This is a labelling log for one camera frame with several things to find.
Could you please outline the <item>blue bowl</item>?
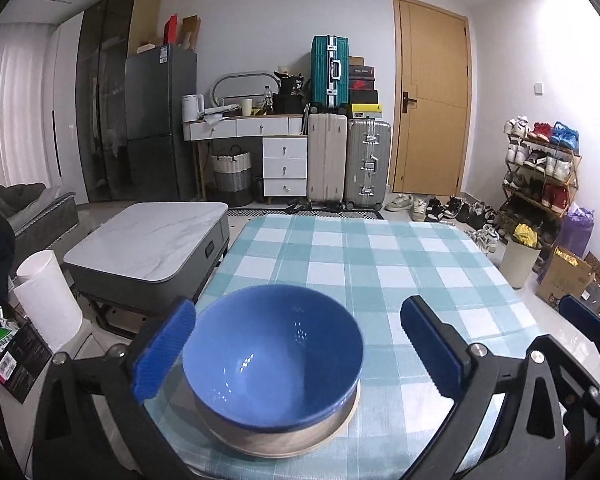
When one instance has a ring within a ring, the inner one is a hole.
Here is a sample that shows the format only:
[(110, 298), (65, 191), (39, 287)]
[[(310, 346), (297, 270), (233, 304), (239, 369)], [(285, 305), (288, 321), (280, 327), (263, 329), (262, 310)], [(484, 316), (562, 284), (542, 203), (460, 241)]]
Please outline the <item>blue bowl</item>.
[(363, 358), (354, 316), (294, 285), (252, 286), (215, 300), (182, 353), (196, 399), (257, 432), (303, 429), (334, 414), (354, 393)]

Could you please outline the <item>large cream plate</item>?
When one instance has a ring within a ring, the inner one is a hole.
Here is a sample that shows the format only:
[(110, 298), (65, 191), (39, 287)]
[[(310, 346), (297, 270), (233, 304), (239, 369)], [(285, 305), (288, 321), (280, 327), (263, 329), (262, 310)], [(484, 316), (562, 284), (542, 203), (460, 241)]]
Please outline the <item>large cream plate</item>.
[(321, 422), (303, 429), (272, 434), (240, 428), (227, 422), (204, 406), (196, 396), (194, 405), (204, 426), (233, 450), (253, 457), (281, 460), (309, 453), (336, 437), (343, 437), (358, 409), (361, 392), (362, 385), (358, 382), (352, 396)]

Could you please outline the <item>cardboard box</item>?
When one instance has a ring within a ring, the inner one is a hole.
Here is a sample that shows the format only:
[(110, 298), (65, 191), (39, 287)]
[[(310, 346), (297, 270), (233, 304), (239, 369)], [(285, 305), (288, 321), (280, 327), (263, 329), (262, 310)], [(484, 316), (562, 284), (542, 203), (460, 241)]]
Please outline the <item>cardboard box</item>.
[(594, 278), (592, 266), (569, 250), (556, 246), (539, 282), (536, 296), (557, 310), (559, 301), (565, 296), (580, 299)]

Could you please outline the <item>white trash bin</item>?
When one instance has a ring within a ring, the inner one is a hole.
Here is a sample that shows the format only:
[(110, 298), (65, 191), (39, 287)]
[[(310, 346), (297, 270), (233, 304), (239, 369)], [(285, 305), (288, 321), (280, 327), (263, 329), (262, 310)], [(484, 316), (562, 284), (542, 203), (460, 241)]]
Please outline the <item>white trash bin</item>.
[(500, 272), (513, 289), (524, 286), (541, 248), (538, 233), (528, 224), (518, 223), (500, 263)]

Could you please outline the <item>purple bag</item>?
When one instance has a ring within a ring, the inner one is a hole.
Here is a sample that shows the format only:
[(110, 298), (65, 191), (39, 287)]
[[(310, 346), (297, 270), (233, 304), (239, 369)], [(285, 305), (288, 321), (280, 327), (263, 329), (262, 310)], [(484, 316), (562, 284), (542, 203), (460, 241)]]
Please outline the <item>purple bag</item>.
[(550, 253), (536, 281), (541, 283), (544, 278), (550, 266), (550, 258), (552, 258), (555, 248), (560, 247), (582, 258), (585, 254), (585, 249), (588, 247), (594, 226), (594, 211), (580, 207), (578, 204), (572, 204), (565, 217), (562, 218), (562, 227), (560, 228), (557, 240), (554, 246), (550, 248)]

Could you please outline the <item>marble top coffee table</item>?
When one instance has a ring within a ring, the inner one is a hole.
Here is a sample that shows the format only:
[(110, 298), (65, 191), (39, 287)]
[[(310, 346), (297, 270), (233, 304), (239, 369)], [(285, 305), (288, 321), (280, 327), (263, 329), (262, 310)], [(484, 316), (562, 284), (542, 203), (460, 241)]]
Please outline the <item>marble top coffee table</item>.
[(224, 203), (138, 203), (88, 234), (64, 257), (76, 289), (98, 324), (110, 315), (145, 321), (180, 297), (195, 301), (230, 244)]

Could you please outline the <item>white paper roll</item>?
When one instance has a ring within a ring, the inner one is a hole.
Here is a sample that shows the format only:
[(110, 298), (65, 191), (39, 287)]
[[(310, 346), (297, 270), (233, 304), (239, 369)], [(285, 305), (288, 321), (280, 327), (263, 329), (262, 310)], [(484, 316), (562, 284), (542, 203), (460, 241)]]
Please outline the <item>white paper roll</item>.
[(52, 250), (36, 252), (18, 266), (15, 295), (51, 352), (78, 333), (82, 310)]

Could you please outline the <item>wooden shoe rack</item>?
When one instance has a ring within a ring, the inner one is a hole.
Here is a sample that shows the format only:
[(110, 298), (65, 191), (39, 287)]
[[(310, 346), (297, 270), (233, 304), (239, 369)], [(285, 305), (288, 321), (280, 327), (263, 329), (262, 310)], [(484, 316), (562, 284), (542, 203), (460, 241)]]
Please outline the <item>wooden shoe rack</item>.
[(549, 248), (579, 189), (579, 133), (562, 122), (532, 124), (524, 116), (507, 119), (503, 132), (508, 147), (500, 226), (510, 235), (524, 223)]

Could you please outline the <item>laundry basket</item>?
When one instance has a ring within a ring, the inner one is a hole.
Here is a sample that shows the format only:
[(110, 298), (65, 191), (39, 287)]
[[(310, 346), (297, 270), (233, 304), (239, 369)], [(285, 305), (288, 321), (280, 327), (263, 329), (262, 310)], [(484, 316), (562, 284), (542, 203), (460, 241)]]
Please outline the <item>laundry basket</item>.
[(251, 154), (234, 144), (225, 153), (211, 157), (215, 196), (230, 207), (242, 207), (253, 201)]

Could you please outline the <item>grey sofa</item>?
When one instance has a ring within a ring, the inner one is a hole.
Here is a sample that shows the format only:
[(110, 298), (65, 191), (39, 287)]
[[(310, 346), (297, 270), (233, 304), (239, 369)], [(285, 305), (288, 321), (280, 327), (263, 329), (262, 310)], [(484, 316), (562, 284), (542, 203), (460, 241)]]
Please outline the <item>grey sofa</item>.
[(15, 266), (51, 248), (79, 223), (73, 192), (40, 182), (0, 185), (0, 250), (12, 251)]

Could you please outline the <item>silver suitcase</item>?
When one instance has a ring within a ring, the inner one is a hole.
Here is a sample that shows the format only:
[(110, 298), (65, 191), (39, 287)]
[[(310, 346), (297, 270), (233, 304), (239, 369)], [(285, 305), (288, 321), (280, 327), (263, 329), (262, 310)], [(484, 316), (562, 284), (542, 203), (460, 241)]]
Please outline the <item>silver suitcase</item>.
[(348, 122), (343, 199), (347, 210), (381, 210), (387, 188), (390, 142), (388, 122), (375, 118), (353, 118)]

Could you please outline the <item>white drawer dresser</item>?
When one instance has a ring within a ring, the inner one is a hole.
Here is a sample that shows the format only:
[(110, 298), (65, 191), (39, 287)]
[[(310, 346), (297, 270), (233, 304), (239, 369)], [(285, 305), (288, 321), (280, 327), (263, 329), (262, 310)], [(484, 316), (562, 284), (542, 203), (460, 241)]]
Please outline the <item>white drawer dresser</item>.
[(305, 198), (308, 192), (308, 138), (299, 115), (210, 117), (184, 122), (184, 139), (198, 145), (201, 185), (214, 184), (211, 157), (234, 144), (251, 154), (252, 189), (262, 196)]

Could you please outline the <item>beige suitcase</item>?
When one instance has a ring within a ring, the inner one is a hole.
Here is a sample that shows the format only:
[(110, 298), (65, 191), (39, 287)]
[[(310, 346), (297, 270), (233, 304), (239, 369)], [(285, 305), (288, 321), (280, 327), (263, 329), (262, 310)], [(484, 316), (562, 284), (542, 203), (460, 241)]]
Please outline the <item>beige suitcase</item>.
[(346, 116), (309, 114), (308, 199), (312, 203), (343, 200), (347, 158)]

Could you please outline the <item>dark grey refrigerator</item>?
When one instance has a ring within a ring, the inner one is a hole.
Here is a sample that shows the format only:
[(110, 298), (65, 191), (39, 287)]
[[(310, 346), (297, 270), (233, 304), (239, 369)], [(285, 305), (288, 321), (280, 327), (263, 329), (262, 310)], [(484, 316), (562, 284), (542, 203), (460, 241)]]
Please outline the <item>dark grey refrigerator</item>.
[(197, 92), (197, 55), (165, 44), (125, 63), (125, 120), (132, 196), (189, 202), (197, 194), (182, 99)]

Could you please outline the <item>oval mirror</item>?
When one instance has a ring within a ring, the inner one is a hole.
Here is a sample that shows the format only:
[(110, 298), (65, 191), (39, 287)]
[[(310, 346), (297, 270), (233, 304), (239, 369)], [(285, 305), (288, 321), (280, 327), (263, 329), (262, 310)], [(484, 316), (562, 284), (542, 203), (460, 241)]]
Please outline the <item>oval mirror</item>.
[(215, 106), (240, 105), (246, 99), (260, 105), (269, 94), (278, 92), (279, 79), (271, 72), (256, 70), (219, 76), (212, 84), (210, 99)]

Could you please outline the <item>stacked shoe boxes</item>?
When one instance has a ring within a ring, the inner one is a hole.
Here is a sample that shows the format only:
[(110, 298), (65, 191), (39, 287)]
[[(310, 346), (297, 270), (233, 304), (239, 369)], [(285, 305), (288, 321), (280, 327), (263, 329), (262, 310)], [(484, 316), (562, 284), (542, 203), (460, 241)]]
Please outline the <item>stacked shoe boxes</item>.
[(367, 65), (362, 56), (349, 58), (349, 100), (355, 117), (382, 117), (376, 70)]

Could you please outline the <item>wooden door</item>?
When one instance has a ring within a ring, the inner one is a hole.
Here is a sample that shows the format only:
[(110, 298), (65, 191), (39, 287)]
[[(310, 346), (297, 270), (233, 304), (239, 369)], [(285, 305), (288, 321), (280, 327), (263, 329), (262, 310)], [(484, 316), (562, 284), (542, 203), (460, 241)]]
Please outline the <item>wooden door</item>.
[(396, 97), (389, 183), (396, 193), (460, 192), (471, 112), (468, 19), (393, 0)]

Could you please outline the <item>teal suitcase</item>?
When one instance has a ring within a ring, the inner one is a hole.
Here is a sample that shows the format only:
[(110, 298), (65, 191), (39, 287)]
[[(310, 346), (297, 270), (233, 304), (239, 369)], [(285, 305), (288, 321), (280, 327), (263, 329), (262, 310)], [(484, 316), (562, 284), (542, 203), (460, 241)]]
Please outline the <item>teal suitcase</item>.
[(318, 110), (345, 115), (349, 108), (349, 39), (315, 36), (311, 48), (311, 102)]

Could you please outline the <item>dark tall cabinet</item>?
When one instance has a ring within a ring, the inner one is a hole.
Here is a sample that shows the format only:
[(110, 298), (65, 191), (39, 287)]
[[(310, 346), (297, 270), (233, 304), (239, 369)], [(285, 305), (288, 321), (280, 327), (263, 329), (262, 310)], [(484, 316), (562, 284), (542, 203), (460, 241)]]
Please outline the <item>dark tall cabinet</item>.
[(100, 0), (83, 14), (76, 55), (76, 134), (87, 200), (133, 197), (125, 63), (157, 42), (161, 0)]

